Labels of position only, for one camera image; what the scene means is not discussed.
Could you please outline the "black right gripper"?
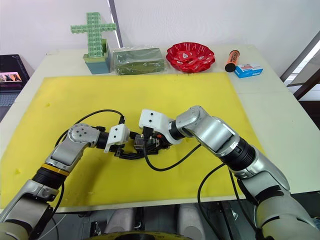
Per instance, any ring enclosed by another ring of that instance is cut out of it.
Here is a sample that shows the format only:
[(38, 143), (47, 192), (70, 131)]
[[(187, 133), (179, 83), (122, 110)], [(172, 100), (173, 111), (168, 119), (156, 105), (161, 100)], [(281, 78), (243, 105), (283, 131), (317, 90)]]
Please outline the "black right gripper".
[(169, 149), (172, 145), (162, 133), (150, 127), (143, 128), (143, 140), (146, 141), (143, 151), (147, 156), (158, 155), (160, 150)]

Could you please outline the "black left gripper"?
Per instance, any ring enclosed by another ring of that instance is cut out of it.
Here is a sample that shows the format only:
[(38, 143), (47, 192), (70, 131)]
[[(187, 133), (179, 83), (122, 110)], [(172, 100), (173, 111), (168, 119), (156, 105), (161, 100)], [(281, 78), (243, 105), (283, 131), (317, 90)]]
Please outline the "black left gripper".
[(138, 160), (142, 159), (145, 157), (145, 154), (143, 152), (129, 152), (125, 153), (124, 151), (125, 144), (114, 144), (113, 148), (115, 150), (114, 155), (116, 157), (119, 157), (120, 159), (125, 159), (125, 160)]

